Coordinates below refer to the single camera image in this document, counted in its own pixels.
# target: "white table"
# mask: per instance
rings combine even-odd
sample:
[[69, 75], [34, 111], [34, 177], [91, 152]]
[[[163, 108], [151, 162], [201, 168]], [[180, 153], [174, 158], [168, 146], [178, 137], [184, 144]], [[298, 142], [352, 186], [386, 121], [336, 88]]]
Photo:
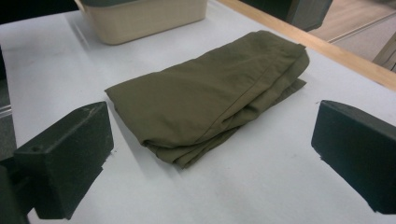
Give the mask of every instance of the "white table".
[[115, 147], [70, 221], [35, 223], [396, 223], [310, 146], [321, 100], [396, 125], [396, 92], [308, 49], [307, 85], [187, 170], [139, 146], [104, 89], [267, 27], [209, 0], [203, 21], [136, 41], [99, 42], [79, 12], [0, 26], [18, 146], [77, 107], [107, 101]]

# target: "fabric fold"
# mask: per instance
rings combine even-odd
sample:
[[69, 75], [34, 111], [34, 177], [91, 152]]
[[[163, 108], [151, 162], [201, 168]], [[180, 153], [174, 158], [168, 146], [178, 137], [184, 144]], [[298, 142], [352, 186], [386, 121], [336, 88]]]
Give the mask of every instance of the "fabric fold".
[[304, 46], [259, 31], [106, 93], [142, 146], [186, 168], [299, 90], [308, 65]]

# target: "beige plastic bin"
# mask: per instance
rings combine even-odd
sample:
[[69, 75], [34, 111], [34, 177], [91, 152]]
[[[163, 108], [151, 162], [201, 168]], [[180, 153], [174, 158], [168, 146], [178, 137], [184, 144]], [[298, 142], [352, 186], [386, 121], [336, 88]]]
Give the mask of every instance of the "beige plastic bin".
[[110, 45], [205, 18], [207, 0], [75, 0], [99, 38]]

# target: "screw hole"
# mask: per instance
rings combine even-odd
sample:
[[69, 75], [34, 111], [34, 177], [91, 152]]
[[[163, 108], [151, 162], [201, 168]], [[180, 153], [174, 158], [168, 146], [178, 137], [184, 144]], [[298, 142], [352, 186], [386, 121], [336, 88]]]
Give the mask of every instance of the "screw hole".
[[31, 149], [33, 152], [37, 152], [41, 149], [41, 147], [32, 147]]

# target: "wooden edge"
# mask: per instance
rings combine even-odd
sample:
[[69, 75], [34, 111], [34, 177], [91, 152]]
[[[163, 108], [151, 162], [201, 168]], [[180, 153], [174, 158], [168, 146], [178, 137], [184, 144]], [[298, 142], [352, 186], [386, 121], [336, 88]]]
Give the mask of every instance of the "wooden edge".
[[396, 74], [386, 68], [365, 60], [345, 49], [334, 46], [238, 0], [218, 0], [218, 2], [268, 28], [280, 32], [282, 35], [288, 36], [294, 41], [317, 51], [362, 76], [390, 90], [396, 91]]

